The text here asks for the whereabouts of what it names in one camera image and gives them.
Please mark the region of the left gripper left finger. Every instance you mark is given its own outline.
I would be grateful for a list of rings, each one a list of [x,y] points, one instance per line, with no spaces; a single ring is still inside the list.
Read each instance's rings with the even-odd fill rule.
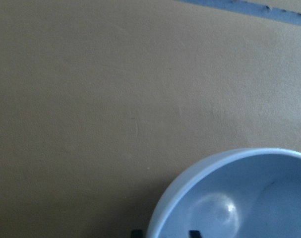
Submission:
[[[143,230],[132,230],[130,233],[130,238],[143,238]]]

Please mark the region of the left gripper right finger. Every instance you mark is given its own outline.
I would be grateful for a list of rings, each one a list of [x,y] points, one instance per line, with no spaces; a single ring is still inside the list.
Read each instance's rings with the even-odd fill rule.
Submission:
[[[189,238],[202,238],[201,232],[198,230],[190,230]]]

